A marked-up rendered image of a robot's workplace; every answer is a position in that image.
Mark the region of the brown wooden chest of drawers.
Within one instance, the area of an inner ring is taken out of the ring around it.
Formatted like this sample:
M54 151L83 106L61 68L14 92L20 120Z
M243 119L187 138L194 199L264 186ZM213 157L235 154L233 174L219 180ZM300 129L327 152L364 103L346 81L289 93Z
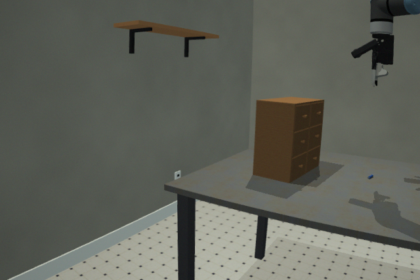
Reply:
M311 103L324 103L324 100L298 97L275 99L281 102L257 100L253 175L291 183L292 181L298 179L302 175L319 166L318 162L317 166L308 170L307 172L305 169L304 174L290 181L292 158L307 152L307 164L308 150L316 147L314 146L310 149L307 147L307 150L292 156L294 132L302 129L309 129L310 132L310 127L323 124L322 115L321 123L310 125L309 121L309 126L294 130L295 107L296 105L300 104L310 104L311 114Z

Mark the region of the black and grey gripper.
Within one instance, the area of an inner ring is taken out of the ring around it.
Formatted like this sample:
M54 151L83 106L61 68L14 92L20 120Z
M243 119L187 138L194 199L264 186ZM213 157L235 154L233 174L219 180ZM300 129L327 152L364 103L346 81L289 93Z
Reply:
M374 33L372 38L378 39L378 46L372 48L372 70L371 82L373 86L377 86L378 77L387 76L389 73L383 69L384 65L393 65L394 55L394 36L385 33ZM384 40L381 42L381 40ZM386 49L386 50L383 50Z

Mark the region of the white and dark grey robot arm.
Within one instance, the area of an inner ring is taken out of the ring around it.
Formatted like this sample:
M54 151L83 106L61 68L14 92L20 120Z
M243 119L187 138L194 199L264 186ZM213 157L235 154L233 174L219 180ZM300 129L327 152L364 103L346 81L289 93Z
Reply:
M392 34L393 16L420 14L420 0L371 0L370 33ZM359 58L378 44L374 39L354 49L351 54Z

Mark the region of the brown wooden drawer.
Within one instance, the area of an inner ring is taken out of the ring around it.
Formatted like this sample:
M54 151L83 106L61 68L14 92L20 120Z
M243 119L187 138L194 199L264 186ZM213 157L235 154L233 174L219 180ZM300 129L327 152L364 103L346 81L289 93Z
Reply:
M297 155L298 153L301 153L305 150L307 150L308 147L308 132L309 129L303 129L294 132L294 138L293 138L293 155ZM303 140L303 141L302 141Z
M320 154L320 146L312 148L308 151L306 172L318 165Z
M304 153L292 158L290 181L294 180L298 176L305 173L306 155L307 155L307 152L304 152Z
M322 125L318 124L310 127L308 149L320 144Z
M309 126L309 121L310 121L310 104L297 105L295 107L294 130Z
M310 125L322 122L323 102L311 103Z

